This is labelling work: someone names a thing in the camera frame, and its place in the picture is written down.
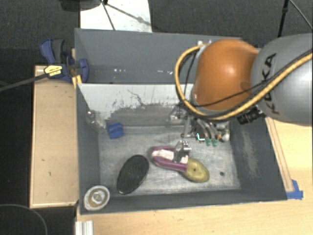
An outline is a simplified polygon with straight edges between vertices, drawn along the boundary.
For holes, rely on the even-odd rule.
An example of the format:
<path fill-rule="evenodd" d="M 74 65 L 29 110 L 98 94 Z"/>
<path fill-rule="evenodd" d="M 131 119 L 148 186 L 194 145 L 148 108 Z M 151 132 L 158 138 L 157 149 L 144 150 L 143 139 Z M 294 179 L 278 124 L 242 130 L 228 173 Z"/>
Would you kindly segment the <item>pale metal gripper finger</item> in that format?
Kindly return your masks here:
<path fill-rule="evenodd" d="M 184 113 L 180 106 L 174 106 L 168 116 L 168 124 L 170 126 L 183 125 Z"/>
<path fill-rule="evenodd" d="M 174 148 L 174 161 L 180 163 L 183 157 L 190 155 L 191 150 L 188 141 L 178 141 Z"/>

